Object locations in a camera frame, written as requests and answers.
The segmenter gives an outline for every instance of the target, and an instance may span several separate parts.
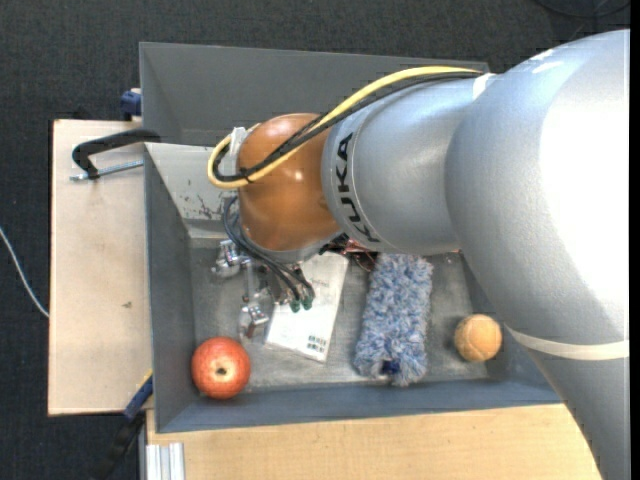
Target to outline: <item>red apple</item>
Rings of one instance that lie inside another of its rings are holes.
[[[217,336],[203,342],[191,358],[196,387],[217,400],[240,393],[249,381],[251,360],[244,347],[232,338]]]

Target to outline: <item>yellow ball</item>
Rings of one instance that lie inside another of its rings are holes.
[[[487,315],[468,316],[456,327],[454,343],[467,361],[487,361],[502,345],[500,324]]]

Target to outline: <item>blue fuzzy mop head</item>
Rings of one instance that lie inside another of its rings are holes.
[[[396,386],[424,377],[432,272],[421,256],[378,254],[353,362],[361,375]]]

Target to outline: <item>black carpet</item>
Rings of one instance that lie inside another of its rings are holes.
[[[533,0],[0,0],[0,226],[47,304],[48,123],[120,119],[140,41],[482,60],[501,72],[630,25],[630,9],[616,11],[625,0],[544,1],[555,11]],[[48,323],[0,244],[2,479],[87,478],[120,423],[48,418],[47,354]],[[136,478],[136,464],[131,454],[113,478]]]

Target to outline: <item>wooden board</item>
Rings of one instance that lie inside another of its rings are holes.
[[[151,368],[142,168],[97,181],[73,148],[136,122],[54,123],[51,201],[49,414],[121,411]],[[140,159],[134,145],[96,155],[98,167]]]
[[[187,480],[599,480],[564,405],[156,434]]]

